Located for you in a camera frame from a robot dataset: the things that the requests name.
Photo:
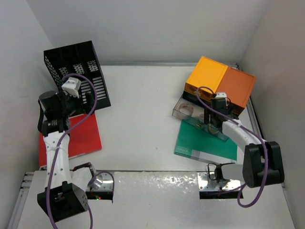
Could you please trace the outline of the orange drawer box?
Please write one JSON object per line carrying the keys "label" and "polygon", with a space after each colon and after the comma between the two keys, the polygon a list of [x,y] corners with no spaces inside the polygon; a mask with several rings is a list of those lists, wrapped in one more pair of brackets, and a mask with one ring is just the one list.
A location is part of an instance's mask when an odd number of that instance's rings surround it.
{"label": "orange drawer box", "polygon": [[251,92],[254,88],[256,77],[238,69],[229,67],[225,72],[217,93],[224,92],[231,99],[233,113],[240,115],[246,108]]}

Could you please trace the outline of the red notebook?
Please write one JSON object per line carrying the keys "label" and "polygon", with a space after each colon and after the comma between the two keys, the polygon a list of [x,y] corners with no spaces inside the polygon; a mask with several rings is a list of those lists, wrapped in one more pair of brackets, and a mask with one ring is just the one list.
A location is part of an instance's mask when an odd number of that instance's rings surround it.
{"label": "red notebook", "polygon": [[[71,127],[81,121],[86,114],[70,117]],[[70,142],[68,147],[69,159],[78,157],[84,154],[89,154],[102,149],[102,142],[98,129],[95,113],[85,120],[70,133]],[[39,167],[47,165],[46,146],[43,141],[43,136],[39,136]]]}

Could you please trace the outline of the yellow drawer box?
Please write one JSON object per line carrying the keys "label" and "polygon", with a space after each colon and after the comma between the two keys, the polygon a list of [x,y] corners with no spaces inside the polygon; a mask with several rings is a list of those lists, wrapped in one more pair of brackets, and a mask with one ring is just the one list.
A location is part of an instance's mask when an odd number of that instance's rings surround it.
{"label": "yellow drawer box", "polygon": [[205,86],[215,93],[228,68],[228,65],[202,56],[186,80],[184,91],[196,95],[196,89]]}

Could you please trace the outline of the black mesh file organizer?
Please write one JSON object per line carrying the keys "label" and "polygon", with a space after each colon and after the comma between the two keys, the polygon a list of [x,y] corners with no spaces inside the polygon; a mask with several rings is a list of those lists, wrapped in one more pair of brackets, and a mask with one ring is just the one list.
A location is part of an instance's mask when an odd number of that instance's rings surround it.
{"label": "black mesh file organizer", "polygon": [[85,76],[92,82],[97,92],[96,109],[111,106],[104,76],[92,41],[76,43],[45,50],[44,62],[57,87],[62,78],[70,73]]}

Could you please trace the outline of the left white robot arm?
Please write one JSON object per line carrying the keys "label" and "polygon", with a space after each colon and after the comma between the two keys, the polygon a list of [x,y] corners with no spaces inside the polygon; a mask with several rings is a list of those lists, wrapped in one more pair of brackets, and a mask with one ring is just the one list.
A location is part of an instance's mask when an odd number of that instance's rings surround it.
{"label": "left white robot arm", "polygon": [[70,116],[82,109],[86,113],[85,119],[88,119],[95,110],[95,96],[91,93],[85,96],[86,104],[83,104],[77,93],[63,89],[45,92],[38,99],[38,131],[46,147],[47,177],[44,191],[37,195],[37,202],[54,228],[56,222],[90,210],[86,189],[93,178],[91,164],[70,170],[68,153],[70,132],[80,125],[71,126]]}

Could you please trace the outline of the large clear tape roll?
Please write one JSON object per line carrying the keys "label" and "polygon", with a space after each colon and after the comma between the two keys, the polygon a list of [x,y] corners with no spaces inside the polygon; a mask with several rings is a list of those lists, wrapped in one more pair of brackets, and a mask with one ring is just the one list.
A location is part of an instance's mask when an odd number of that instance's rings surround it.
{"label": "large clear tape roll", "polygon": [[179,105],[178,110],[180,113],[182,113],[184,115],[188,115],[188,116],[192,116],[192,114],[194,112],[193,106],[189,103],[181,103]]}

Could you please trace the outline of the left metal arm base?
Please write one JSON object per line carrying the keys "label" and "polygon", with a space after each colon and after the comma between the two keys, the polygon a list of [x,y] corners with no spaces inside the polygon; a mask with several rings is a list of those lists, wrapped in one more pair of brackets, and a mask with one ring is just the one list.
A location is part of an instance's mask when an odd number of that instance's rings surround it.
{"label": "left metal arm base", "polygon": [[100,171],[89,181],[87,189],[96,192],[113,192],[114,185],[114,174],[109,171]]}

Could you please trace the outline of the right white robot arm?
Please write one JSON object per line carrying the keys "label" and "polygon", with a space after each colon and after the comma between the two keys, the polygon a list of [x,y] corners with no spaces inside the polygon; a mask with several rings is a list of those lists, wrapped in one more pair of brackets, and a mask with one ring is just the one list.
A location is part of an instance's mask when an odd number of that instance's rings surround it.
{"label": "right white robot arm", "polygon": [[229,137],[244,154],[241,165],[225,163],[216,166],[214,176],[218,183],[234,179],[254,188],[284,182],[281,148],[277,142],[267,142],[243,126],[233,114],[227,98],[212,98],[207,110],[212,127]]}

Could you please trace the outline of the green notebook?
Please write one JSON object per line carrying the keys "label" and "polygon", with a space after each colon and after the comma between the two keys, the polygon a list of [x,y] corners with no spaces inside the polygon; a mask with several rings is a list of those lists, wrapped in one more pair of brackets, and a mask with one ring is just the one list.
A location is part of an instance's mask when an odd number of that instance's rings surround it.
{"label": "green notebook", "polygon": [[237,145],[231,139],[223,141],[182,121],[174,154],[205,163],[235,164]]}

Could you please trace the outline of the right metal arm base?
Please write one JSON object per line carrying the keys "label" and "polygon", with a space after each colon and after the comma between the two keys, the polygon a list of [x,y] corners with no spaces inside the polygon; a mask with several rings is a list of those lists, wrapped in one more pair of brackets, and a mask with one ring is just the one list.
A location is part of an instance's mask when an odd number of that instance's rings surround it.
{"label": "right metal arm base", "polygon": [[214,178],[214,172],[211,172],[210,174],[206,171],[197,173],[199,191],[216,192],[233,189],[239,190],[241,186],[239,180],[226,180],[217,183],[216,180],[211,180],[210,178]]}

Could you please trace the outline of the beige masking tape roll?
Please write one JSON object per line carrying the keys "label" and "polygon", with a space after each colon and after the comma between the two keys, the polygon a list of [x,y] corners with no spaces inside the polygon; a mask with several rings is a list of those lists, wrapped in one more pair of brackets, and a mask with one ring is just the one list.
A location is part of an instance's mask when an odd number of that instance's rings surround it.
{"label": "beige masking tape roll", "polygon": [[208,125],[208,131],[212,134],[212,135],[217,135],[220,133],[220,131],[213,127],[211,124]]}

